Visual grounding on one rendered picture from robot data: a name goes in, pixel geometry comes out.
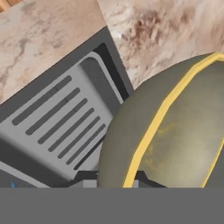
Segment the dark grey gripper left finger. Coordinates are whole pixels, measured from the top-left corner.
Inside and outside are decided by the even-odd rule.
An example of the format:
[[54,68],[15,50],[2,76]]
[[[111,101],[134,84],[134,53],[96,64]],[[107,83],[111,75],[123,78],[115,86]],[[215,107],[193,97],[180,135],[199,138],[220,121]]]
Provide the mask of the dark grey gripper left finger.
[[98,171],[79,171],[68,186],[76,188],[96,188],[97,179]]

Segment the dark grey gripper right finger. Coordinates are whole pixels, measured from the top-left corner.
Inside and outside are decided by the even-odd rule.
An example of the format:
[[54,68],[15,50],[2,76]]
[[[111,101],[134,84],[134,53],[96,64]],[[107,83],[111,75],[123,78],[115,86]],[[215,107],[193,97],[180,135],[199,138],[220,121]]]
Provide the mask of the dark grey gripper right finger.
[[159,183],[148,179],[144,171],[138,171],[136,173],[132,187],[133,188],[147,188],[147,187],[165,188],[164,185],[160,185]]

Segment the olive bowl with yellow rim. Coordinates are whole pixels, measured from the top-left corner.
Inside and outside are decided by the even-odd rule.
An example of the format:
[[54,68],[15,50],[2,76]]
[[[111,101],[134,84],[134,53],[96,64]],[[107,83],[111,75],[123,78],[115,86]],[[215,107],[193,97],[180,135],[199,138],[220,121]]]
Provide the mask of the olive bowl with yellow rim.
[[169,187],[224,187],[224,53],[184,60],[145,81],[108,126],[100,187],[138,172]]

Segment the grey steel sink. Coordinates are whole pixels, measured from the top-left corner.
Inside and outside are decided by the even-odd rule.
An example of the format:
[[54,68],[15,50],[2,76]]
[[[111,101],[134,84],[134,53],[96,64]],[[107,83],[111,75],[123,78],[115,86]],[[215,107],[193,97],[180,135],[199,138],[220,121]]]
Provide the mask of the grey steel sink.
[[0,105],[0,187],[64,187],[94,172],[132,91],[102,28]]

